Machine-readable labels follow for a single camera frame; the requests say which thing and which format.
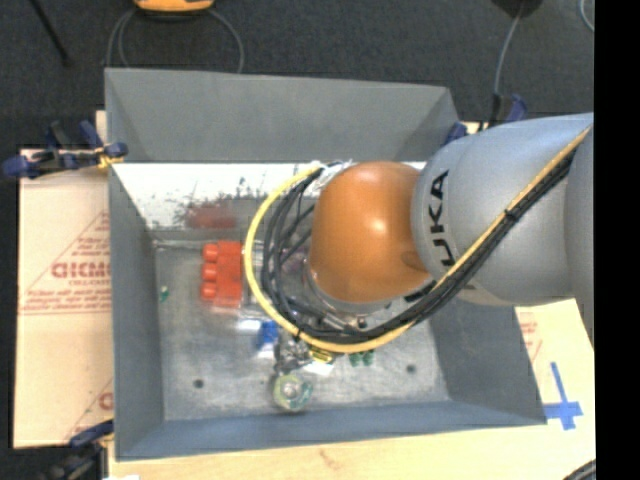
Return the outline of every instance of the gray container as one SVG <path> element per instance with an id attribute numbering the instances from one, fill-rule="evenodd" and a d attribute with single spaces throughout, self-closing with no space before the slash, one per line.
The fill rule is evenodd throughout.
<path id="1" fill-rule="evenodd" d="M 117 459 L 545 422 L 511 306 L 454 300 L 368 368 L 341 357 L 329 375 L 305 372 L 312 401 L 284 414 L 247 325 L 261 310 L 248 294 L 235 314 L 197 296 L 201 245 L 243 240 L 300 167 L 287 162 L 424 162 L 457 119 L 446 89 L 108 70 L 107 104 L 109 140 L 131 149 L 109 181 Z M 212 200 L 233 225 L 190 227 L 190 205 Z"/>

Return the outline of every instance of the black cable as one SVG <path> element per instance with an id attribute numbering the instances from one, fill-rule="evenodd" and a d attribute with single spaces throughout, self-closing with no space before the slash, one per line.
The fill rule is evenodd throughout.
<path id="1" fill-rule="evenodd" d="M 47 34 L 49 35 L 49 38 L 53 42 L 53 45 L 58 50 L 58 53 L 60 54 L 60 59 L 62 60 L 62 64 L 64 66 L 66 66 L 66 67 L 71 66 L 73 64 L 73 61 L 71 60 L 71 57 L 67 53 L 66 48 L 62 44 L 62 41 L 58 37 L 58 34 L 56 33 L 55 29 L 53 28 L 53 25 L 49 21 L 49 17 L 44 12 L 44 9 L 42 8 L 42 5 L 40 4 L 40 1 L 39 0 L 29 0 L 29 2 L 31 3 L 31 7 L 33 7 L 33 9 L 36 11 L 36 14 L 38 15 L 38 18 L 40 18 L 40 22 L 42 23 L 42 25 L 44 26 L 45 30 L 47 31 Z"/>
<path id="2" fill-rule="evenodd" d="M 326 339 L 327 334 L 331 335 L 331 341 L 341 344 L 363 343 L 368 340 L 378 338 L 394 329 L 406 324 L 416 325 L 431 317 L 437 310 L 442 308 L 465 286 L 471 278 L 478 272 L 480 267 L 488 259 L 507 233 L 515 226 L 519 219 L 546 193 L 557 185 L 569 172 L 574 152 L 565 157 L 554 169 L 552 169 L 542 180 L 540 180 L 524 199 L 508 212 L 498 223 L 495 229 L 489 234 L 485 241 L 473 251 L 469 258 L 459 266 L 456 272 L 446 278 L 440 286 L 427 292 L 421 299 L 400 315 L 388 320 L 375 328 L 360 330 L 352 327 L 345 327 L 341 331 L 333 331 L 331 334 L 327 330 L 316 329 L 304 323 L 296 323 L 299 329 L 312 337 L 322 337 Z M 263 282 L 268 285 L 268 291 L 274 302 L 276 309 L 288 320 L 294 321 L 290 300 L 282 292 L 280 279 L 281 263 L 279 261 L 282 243 L 278 241 L 278 229 L 282 229 L 282 222 L 286 218 L 288 211 L 292 207 L 297 197 L 301 197 L 304 189 L 309 185 L 308 180 L 299 183 L 291 189 L 283 201 L 276 208 L 276 214 L 269 223 L 268 239 L 265 240 L 265 262 L 263 263 Z M 274 254 L 273 272 L 269 272 L 271 256 Z M 275 280 L 275 287 L 271 285 L 271 280 Z"/>
<path id="3" fill-rule="evenodd" d="M 596 480 L 596 459 L 580 466 L 563 480 Z"/>

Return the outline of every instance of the cable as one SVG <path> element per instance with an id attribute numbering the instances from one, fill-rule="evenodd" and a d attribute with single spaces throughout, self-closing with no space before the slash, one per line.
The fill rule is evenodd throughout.
<path id="1" fill-rule="evenodd" d="M 130 63 L 124 53 L 124 33 L 127 26 L 129 25 L 129 22 L 131 21 L 131 18 L 136 13 L 136 11 L 137 9 L 135 8 L 126 11 L 124 14 L 122 14 L 122 16 L 120 16 L 120 18 L 114 25 L 111 31 L 111 34 L 109 35 L 109 39 L 107 41 L 107 53 L 105 55 L 105 60 L 104 60 L 105 66 L 112 65 L 113 51 L 114 51 L 114 48 L 117 48 L 118 57 L 120 58 L 120 62 L 122 63 L 122 65 L 125 67 L 130 67 Z M 207 11 L 211 16 L 213 16 L 213 18 L 215 18 L 220 23 L 222 23 L 222 25 L 231 33 L 234 40 L 236 41 L 236 45 L 238 48 L 238 57 L 239 57 L 236 73 L 242 73 L 244 69 L 244 63 L 245 63 L 245 52 L 244 52 L 244 45 L 242 43 L 242 38 L 240 37 L 238 32 L 235 30 L 235 28 L 231 25 L 231 23 L 224 16 L 222 16 L 217 11 L 214 11 L 213 9 L 208 9 Z"/>
<path id="2" fill-rule="evenodd" d="M 582 21 L 584 21 L 584 24 L 587 26 L 587 28 L 589 30 L 591 30 L 591 32 L 596 31 L 596 27 L 594 26 L 593 23 L 591 23 L 591 21 L 589 21 L 589 19 L 587 18 L 587 15 L 585 14 L 585 10 L 584 10 L 584 4 L 587 0 L 580 0 L 579 4 L 578 4 L 578 9 L 580 11 L 580 17 L 582 18 Z"/>
<path id="3" fill-rule="evenodd" d="M 493 82 L 493 94 L 496 96 L 500 95 L 500 77 L 502 76 L 502 65 L 504 63 L 505 55 L 507 54 L 507 50 L 509 48 L 509 44 L 511 43 L 511 39 L 513 38 L 513 33 L 520 22 L 520 18 L 522 17 L 522 12 L 524 11 L 524 4 L 526 0 L 520 1 L 520 8 L 518 9 L 518 13 L 513 18 L 511 22 L 511 27 L 509 27 L 509 32 L 507 32 L 507 37 L 502 43 L 502 50 L 500 51 L 500 55 L 498 57 L 498 63 L 496 65 L 496 74 Z"/>
<path id="4" fill-rule="evenodd" d="M 596 480 L 596 459 L 580 466 L 567 475 L 564 480 Z"/>
<path id="5" fill-rule="evenodd" d="M 211 14 L 211 16 L 213 16 L 214 18 L 218 19 L 220 23 L 222 23 L 225 27 L 227 27 L 229 32 L 231 32 L 231 35 L 233 36 L 233 38 L 236 40 L 236 44 L 238 46 L 238 57 L 239 57 L 236 73 L 242 73 L 242 70 L 244 69 L 244 45 L 242 44 L 242 38 L 233 28 L 231 23 L 229 23 L 229 21 L 227 21 L 227 19 L 224 18 L 220 13 L 214 11 L 213 9 L 209 9 L 209 14 Z"/>
<path id="6" fill-rule="evenodd" d="M 496 217 L 494 222 L 489 225 L 485 232 L 478 237 L 471 247 L 467 249 L 467 251 L 456 261 L 453 267 L 451 267 L 451 269 L 436 283 L 434 288 L 427 293 L 423 299 L 411 306 L 408 311 L 403 312 L 401 315 L 398 315 L 375 329 L 361 332 L 355 330 L 350 331 L 350 336 L 341 333 L 337 336 L 331 336 L 330 341 L 327 339 L 320 339 L 319 336 L 322 334 L 326 335 L 326 331 L 315 332 L 309 328 L 302 329 L 299 325 L 293 323 L 287 318 L 287 316 L 290 317 L 291 314 L 290 308 L 287 306 L 286 302 L 284 304 L 284 312 L 287 316 L 283 315 L 283 313 L 271 304 L 260 289 L 255 278 L 255 273 L 253 271 L 253 242 L 255 240 L 257 230 L 267 211 L 274 205 L 276 200 L 283 196 L 285 192 L 290 191 L 292 187 L 295 187 L 294 190 L 299 190 L 299 182 L 312 175 L 317 176 L 318 171 L 323 169 L 322 167 L 313 167 L 285 181 L 280 187 L 272 192 L 259 207 L 249 226 L 244 246 L 244 269 L 249 287 L 267 315 L 269 315 L 287 332 L 296 338 L 306 341 L 312 347 L 336 353 L 364 352 L 366 350 L 372 350 L 380 347 L 400 336 L 413 325 L 420 323 L 428 316 L 431 316 L 436 309 L 442 307 L 444 303 L 458 293 L 462 286 L 466 284 L 468 279 L 477 272 L 484 260 L 489 256 L 500 240 L 504 238 L 509 229 L 515 225 L 518 219 L 544 194 L 556 186 L 564 176 L 566 176 L 569 171 L 573 154 L 579 144 L 584 140 L 589 129 L 590 127 L 586 128 L 547 163 L 547 165 L 534 177 L 527 187 L 512 200 L 502 214 Z M 295 199 L 292 198 L 287 201 L 289 208 L 292 204 L 291 202 L 294 200 Z M 277 210 L 280 212 L 280 215 L 283 215 L 282 212 L 285 211 L 287 205 L 284 205 L 284 207 L 280 206 Z M 264 269 L 268 269 L 268 265 L 263 262 L 263 270 Z M 286 297 L 283 296 L 282 293 L 274 295 L 275 297 L 272 299 L 274 303 L 277 304 L 278 301 L 282 300 L 286 301 Z"/>

